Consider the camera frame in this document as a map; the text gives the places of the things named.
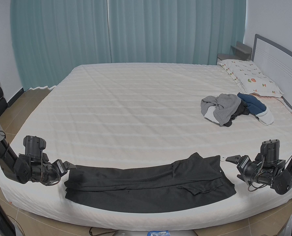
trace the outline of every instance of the fitted sheet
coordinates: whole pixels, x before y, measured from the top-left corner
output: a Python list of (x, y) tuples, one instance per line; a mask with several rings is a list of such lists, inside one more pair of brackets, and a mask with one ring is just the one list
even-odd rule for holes
[[(11, 146), (24, 153), (23, 138), (46, 140), (51, 162), (121, 169), (150, 167), (185, 159), (249, 155), (262, 141), (279, 139), (280, 158), (292, 155), (292, 113), (282, 100), (260, 100), (275, 121), (265, 126), (254, 116), (238, 116), (232, 126), (205, 119), (200, 101), (208, 95), (240, 92), (221, 66), (164, 63), (80, 65), (31, 113)], [(269, 187), (248, 192), (236, 165), (221, 162), (237, 193), (203, 207), (167, 213), (124, 213), (101, 210), (65, 199), (64, 181), (52, 187), (20, 184), (0, 168), (0, 187), (8, 201), (52, 219), (124, 230), (186, 230), (225, 224), (286, 203), (292, 189), (278, 195)]]

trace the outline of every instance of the blue garment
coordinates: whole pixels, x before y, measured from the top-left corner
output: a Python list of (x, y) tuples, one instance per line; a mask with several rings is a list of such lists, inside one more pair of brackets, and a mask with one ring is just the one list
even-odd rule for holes
[(248, 104), (248, 109), (251, 114), (258, 115), (266, 111), (266, 106), (253, 95), (238, 93), (238, 97)]

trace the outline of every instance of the clothing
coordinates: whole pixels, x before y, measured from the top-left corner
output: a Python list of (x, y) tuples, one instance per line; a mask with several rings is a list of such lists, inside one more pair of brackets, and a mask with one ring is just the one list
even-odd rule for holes
[(226, 127), (230, 127), (232, 125), (232, 120), (234, 120), (237, 116), (240, 115), (249, 115), (250, 111), (248, 109), (248, 105), (246, 104), (246, 102), (244, 102), (244, 100), (241, 100), (240, 105), (238, 106), (236, 112), (230, 117), (230, 120), (224, 124), (224, 126)]
[(207, 118), (208, 120), (211, 120), (215, 123), (219, 124), (219, 121), (216, 120), (215, 116), (214, 116), (214, 111), (215, 111), (216, 107), (215, 106), (211, 106), (208, 108), (206, 114), (204, 115), (205, 118)]
[(237, 96), (248, 104), (251, 114), (257, 115), (266, 110), (266, 106), (253, 95), (238, 93)]
[(205, 116), (208, 108), (215, 106), (214, 117), (219, 125), (223, 126), (230, 120), (240, 103), (241, 99), (234, 94), (221, 93), (218, 97), (207, 96), (201, 100), (201, 113)]
[(238, 93), (237, 96), (248, 104), (250, 113), (258, 117), (262, 124), (270, 125), (274, 122), (274, 116), (270, 109), (266, 107), (261, 101), (259, 101), (255, 96), (242, 93)]
[(273, 114), (268, 107), (266, 107), (266, 110), (264, 112), (257, 114), (256, 117), (258, 117), (260, 123), (264, 125), (270, 125), (275, 120)]
[(236, 193), (220, 168), (220, 156), (162, 166), (114, 169), (77, 165), (65, 182), (66, 199), (103, 210), (159, 213), (186, 210)]

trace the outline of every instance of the blue sticker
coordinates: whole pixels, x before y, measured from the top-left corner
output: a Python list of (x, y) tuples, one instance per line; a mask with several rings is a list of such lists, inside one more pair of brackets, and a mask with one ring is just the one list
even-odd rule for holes
[(147, 236), (170, 236), (169, 231), (151, 231)]

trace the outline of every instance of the gray sweater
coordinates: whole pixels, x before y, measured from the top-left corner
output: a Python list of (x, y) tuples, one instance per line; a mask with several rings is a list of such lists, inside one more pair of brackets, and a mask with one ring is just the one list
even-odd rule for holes
[(205, 115), (209, 107), (216, 106), (214, 117), (222, 126), (230, 120), (231, 115), (236, 112), (240, 103), (241, 99), (231, 93), (221, 93), (218, 97), (207, 96), (201, 101), (201, 113)]

